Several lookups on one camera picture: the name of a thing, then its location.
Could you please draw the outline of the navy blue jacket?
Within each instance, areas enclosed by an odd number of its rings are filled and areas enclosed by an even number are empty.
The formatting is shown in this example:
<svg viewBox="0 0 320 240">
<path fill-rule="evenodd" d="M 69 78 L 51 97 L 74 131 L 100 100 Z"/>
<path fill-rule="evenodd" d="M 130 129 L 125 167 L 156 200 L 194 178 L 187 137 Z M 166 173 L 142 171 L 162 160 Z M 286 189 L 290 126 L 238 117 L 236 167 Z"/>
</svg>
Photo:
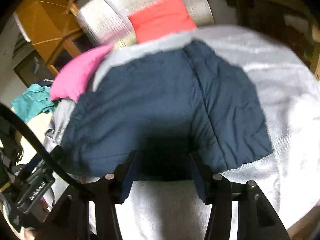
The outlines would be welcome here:
<svg viewBox="0 0 320 240">
<path fill-rule="evenodd" d="M 113 67 L 80 96 L 61 146 L 71 174 L 102 177 L 136 150 L 141 180 L 168 181 L 189 178 L 192 152 L 220 173 L 273 151 L 251 80 L 199 40 Z"/>
</svg>

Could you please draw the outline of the teal garment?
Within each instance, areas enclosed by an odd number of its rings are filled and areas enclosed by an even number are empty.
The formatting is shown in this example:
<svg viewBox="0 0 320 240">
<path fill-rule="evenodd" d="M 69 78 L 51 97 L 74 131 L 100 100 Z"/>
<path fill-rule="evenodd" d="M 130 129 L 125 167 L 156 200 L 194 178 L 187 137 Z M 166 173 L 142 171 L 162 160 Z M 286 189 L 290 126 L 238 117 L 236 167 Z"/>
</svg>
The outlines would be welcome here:
<svg viewBox="0 0 320 240">
<path fill-rule="evenodd" d="M 54 113 L 56 106 L 57 103 L 50 101 L 50 88 L 36 83 L 11 102 L 14 113 L 24 122 L 41 113 Z"/>
</svg>

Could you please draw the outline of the pink pillow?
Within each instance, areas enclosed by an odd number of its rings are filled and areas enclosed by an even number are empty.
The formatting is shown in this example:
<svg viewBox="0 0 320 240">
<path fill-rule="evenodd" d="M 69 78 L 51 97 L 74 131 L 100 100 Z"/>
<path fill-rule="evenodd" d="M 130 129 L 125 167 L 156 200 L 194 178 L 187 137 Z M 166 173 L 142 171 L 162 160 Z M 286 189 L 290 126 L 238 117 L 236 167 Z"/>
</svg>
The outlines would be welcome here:
<svg viewBox="0 0 320 240">
<path fill-rule="evenodd" d="M 113 48 L 113 44 L 98 46 L 69 61 L 50 88 L 50 101 L 69 98 L 77 102 L 100 62 Z"/>
</svg>

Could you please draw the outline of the light grey bed sheet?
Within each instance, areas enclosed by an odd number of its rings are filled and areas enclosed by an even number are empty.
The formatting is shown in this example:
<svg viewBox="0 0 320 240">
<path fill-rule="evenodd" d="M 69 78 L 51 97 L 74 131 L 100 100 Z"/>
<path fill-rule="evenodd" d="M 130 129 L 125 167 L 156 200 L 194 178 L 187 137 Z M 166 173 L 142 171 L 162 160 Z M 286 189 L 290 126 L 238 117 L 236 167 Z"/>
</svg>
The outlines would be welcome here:
<svg viewBox="0 0 320 240">
<path fill-rule="evenodd" d="M 195 38 L 241 67 L 255 84 L 274 149 L 224 176 L 238 183 L 255 180 L 286 228 L 318 212 L 319 82 L 286 46 L 242 27 L 204 27 L 112 52 L 100 64 L 92 88 L 112 67 Z M 116 210 L 123 239 L 203 239 L 210 215 L 191 181 L 136 181 Z"/>
</svg>

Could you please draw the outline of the yellow wooden nightstand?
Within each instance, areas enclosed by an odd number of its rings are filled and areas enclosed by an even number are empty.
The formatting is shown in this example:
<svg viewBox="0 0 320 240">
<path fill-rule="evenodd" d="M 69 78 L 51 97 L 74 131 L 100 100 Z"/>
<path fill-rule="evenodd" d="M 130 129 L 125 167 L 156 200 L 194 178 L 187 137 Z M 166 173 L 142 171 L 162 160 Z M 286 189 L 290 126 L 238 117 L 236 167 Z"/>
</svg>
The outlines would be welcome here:
<svg viewBox="0 0 320 240">
<path fill-rule="evenodd" d="M 59 71 L 54 64 L 61 52 L 71 58 L 81 54 L 74 41 L 84 32 L 67 5 L 67 0 L 23 0 L 15 10 L 31 45 L 55 76 Z"/>
</svg>

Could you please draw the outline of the orange-red folded garment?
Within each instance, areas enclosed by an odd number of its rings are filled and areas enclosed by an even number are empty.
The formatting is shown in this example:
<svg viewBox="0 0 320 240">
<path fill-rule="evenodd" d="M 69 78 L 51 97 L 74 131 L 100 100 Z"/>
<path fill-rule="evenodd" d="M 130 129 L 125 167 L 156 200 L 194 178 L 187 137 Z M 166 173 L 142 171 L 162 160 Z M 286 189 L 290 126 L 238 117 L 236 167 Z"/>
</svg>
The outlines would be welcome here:
<svg viewBox="0 0 320 240">
<path fill-rule="evenodd" d="M 157 0 L 129 15 L 129 20 L 138 43 L 197 28 L 182 0 Z"/>
</svg>

